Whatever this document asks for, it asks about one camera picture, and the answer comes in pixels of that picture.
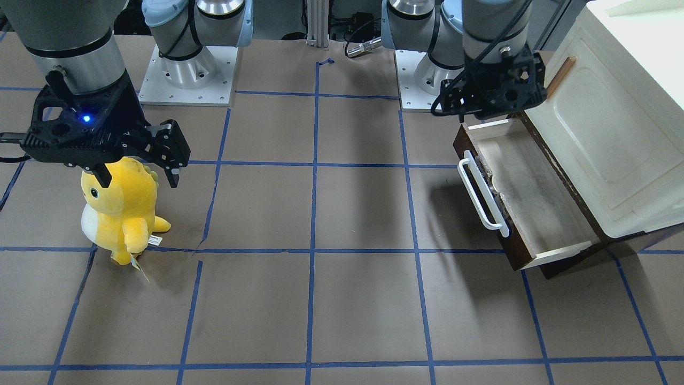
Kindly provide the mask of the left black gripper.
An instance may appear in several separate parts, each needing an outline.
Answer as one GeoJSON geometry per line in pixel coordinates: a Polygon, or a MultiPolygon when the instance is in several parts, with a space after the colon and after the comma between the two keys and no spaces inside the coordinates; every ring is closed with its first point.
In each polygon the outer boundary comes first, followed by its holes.
{"type": "Polygon", "coordinates": [[[464,60],[462,73],[440,83],[438,116],[472,114],[485,120],[537,107],[547,100],[544,61],[527,45],[501,63],[472,66],[471,58],[465,56],[464,60]]]}

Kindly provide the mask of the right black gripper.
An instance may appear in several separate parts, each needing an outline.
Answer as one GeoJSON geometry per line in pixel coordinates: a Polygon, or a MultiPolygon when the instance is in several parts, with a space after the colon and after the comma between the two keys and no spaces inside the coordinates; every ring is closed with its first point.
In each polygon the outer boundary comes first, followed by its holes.
{"type": "Polygon", "coordinates": [[[176,120],[151,125],[144,118],[129,73],[89,94],[75,94],[56,69],[34,103],[32,121],[20,140],[22,150],[42,163],[89,167],[102,188],[109,188],[109,163],[134,155],[164,170],[178,187],[191,149],[176,120]]]}

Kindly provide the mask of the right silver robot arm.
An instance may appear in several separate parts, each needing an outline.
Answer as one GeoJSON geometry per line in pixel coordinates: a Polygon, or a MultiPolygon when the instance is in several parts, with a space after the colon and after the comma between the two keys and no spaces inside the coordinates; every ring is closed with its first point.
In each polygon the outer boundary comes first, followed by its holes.
{"type": "Polygon", "coordinates": [[[2,12],[45,78],[24,133],[2,133],[24,156],[81,167],[107,188],[108,166],[134,156],[164,170],[176,187],[190,146],[178,122],[150,124],[115,41],[154,37],[162,75],[176,89],[217,76],[210,47],[244,47],[253,36],[251,1],[2,1],[2,12]]]}

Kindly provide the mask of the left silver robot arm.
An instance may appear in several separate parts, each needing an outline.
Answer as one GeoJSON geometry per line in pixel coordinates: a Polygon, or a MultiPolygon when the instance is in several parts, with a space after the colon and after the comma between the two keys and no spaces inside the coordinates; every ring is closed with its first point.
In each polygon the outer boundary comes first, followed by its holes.
{"type": "Polygon", "coordinates": [[[527,41],[530,1],[383,1],[404,110],[479,120],[547,99],[545,64],[527,41]]]}

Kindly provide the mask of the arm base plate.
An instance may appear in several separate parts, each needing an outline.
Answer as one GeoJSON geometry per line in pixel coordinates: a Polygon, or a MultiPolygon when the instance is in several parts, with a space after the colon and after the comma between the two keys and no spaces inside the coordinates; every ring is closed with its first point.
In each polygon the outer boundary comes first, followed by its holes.
{"type": "Polygon", "coordinates": [[[195,58],[174,61],[154,47],[138,98],[142,105],[231,105],[237,47],[204,47],[195,58]]]}
{"type": "Polygon", "coordinates": [[[395,63],[401,108],[413,112],[430,112],[442,81],[455,78],[463,70],[463,66],[442,68],[428,53],[419,51],[397,50],[395,63]]]}

